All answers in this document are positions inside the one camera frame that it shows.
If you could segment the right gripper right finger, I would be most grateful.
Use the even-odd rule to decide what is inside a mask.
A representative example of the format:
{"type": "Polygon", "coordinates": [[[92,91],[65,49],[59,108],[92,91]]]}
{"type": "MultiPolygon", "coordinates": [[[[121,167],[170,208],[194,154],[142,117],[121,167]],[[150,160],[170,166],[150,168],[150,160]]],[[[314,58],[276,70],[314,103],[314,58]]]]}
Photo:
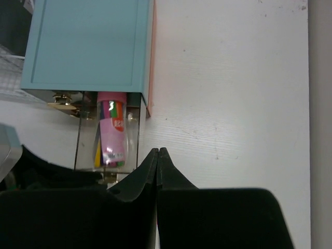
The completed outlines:
{"type": "Polygon", "coordinates": [[[161,248],[293,248],[281,207],[262,188],[200,189],[173,164],[157,162],[161,248]]]}

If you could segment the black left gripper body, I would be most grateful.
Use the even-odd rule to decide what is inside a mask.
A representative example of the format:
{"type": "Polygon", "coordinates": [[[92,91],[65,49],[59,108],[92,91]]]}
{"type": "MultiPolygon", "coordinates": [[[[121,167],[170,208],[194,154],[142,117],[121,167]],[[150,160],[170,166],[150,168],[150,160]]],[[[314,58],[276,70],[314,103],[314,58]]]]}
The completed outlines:
{"type": "Polygon", "coordinates": [[[104,188],[100,184],[100,173],[74,171],[52,164],[33,154],[25,146],[22,146],[22,156],[12,171],[20,190],[104,188]]]}

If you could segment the grey spiral setup guide booklet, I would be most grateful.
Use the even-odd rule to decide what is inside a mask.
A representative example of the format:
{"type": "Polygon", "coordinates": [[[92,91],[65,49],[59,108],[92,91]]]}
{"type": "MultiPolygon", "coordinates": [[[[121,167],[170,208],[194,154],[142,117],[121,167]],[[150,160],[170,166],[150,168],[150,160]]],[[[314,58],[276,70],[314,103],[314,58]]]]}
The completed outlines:
{"type": "Polygon", "coordinates": [[[1,0],[1,46],[25,56],[34,1],[1,0]]]}

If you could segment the clear drawer gold knob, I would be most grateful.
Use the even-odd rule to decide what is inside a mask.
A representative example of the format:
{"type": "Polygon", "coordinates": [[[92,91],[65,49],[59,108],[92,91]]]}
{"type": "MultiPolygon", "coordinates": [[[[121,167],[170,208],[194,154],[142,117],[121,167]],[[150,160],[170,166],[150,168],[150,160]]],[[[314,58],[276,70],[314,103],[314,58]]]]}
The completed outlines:
{"type": "Polygon", "coordinates": [[[140,93],[98,92],[83,100],[74,169],[101,174],[114,185],[138,166],[145,101],[140,93]]]}

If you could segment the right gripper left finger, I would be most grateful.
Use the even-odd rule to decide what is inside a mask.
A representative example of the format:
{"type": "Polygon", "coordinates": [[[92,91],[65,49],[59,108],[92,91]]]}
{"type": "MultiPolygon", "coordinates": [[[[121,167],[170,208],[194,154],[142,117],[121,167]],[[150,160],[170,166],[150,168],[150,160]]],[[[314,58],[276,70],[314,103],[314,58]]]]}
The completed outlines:
{"type": "Polygon", "coordinates": [[[157,161],[103,189],[2,189],[1,248],[154,248],[157,161]]]}

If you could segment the pink capped marker tube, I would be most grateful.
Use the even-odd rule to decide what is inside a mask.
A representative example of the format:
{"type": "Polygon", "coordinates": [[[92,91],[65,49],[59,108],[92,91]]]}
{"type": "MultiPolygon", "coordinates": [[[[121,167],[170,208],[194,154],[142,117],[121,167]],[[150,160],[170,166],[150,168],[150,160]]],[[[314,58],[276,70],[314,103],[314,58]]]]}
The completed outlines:
{"type": "Polygon", "coordinates": [[[99,92],[97,94],[97,129],[94,146],[94,167],[118,168],[125,165],[127,94],[99,92]]]}

